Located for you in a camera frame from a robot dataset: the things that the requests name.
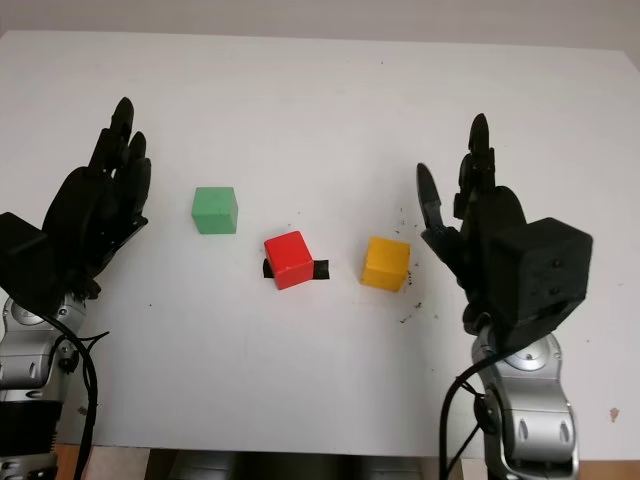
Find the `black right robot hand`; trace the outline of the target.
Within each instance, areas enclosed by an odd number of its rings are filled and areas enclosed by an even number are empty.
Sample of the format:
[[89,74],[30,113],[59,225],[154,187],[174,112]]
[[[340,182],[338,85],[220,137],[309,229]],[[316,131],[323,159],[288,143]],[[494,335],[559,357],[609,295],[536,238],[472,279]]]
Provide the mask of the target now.
[[487,237],[525,223],[519,200],[510,189],[496,184],[495,171],[488,121],[479,113],[470,127],[468,153],[461,162],[459,191],[454,195],[453,214],[462,221],[457,230],[443,223],[441,200],[429,168],[423,163],[416,167],[418,202],[425,223],[421,237],[464,290],[468,304],[462,322],[471,335],[479,334],[492,320],[487,300]]

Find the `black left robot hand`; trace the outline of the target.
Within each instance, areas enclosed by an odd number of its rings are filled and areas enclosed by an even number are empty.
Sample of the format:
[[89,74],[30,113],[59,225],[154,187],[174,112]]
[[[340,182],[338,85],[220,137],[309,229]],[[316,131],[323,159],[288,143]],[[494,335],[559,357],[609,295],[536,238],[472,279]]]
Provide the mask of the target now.
[[148,223],[143,208],[152,167],[144,134],[132,131],[133,119],[134,106],[124,97],[89,163],[66,177],[43,222],[64,289],[85,298],[98,297],[95,278]]

